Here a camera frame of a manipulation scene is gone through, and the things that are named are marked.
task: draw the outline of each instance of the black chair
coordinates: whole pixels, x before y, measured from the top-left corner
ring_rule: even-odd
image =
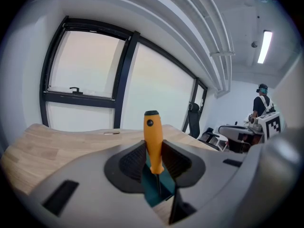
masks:
[[[190,136],[197,139],[200,135],[200,114],[199,114],[199,110],[200,107],[198,104],[196,103],[189,103],[189,108],[188,108],[188,123],[189,123],[189,129],[190,129]],[[211,143],[210,140],[212,139],[212,137],[219,137],[217,134],[213,133],[213,129],[212,128],[208,128],[207,131],[204,134],[208,134],[209,137],[206,141],[203,141],[201,139],[198,139],[199,141],[205,143],[206,145],[219,150],[219,148]]]

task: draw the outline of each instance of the screwdriver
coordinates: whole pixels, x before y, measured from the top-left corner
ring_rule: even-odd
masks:
[[[158,194],[162,196],[159,175],[164,171],[162,166],[162,125],[158,111],[147,111],[144,114],[143,135],[147,144],[151,162],[151,173],[156,174]]]

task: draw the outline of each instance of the ceiling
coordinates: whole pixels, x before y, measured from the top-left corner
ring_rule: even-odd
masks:
[[[260,0],[214,0],[224,20],[235,56],[232,80],[275,88],[299,54],[301,37],[278,2]],[[214,30],[209,17],[205,18]],[[264,64],[258,64],[263,31],[273,32]]]

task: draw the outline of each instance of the black slot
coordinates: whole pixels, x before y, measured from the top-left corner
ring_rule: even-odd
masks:
[[[59,216],[78,185],[78,182],[72,180],[64,181],[42,204],[43,207]]]
[[[242,165],[241,161],[235,161],[235,160],[232,160],[232,159],[225,159],[223,161],[223,163],[228,164],[228,165],[232,165],[232,166],[235,166],[235,167],[241,167],[241,165]]]

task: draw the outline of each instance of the fluorescent light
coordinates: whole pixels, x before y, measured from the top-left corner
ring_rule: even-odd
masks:
[[[269,46],[270,46],[270,41],[272,37],[272,32],[270,31],[264,31],[264,39],[263,39],[263,45],[260,53],[260,57],[258,58],[257,63],[264,63],[264,60],[266,58]]]

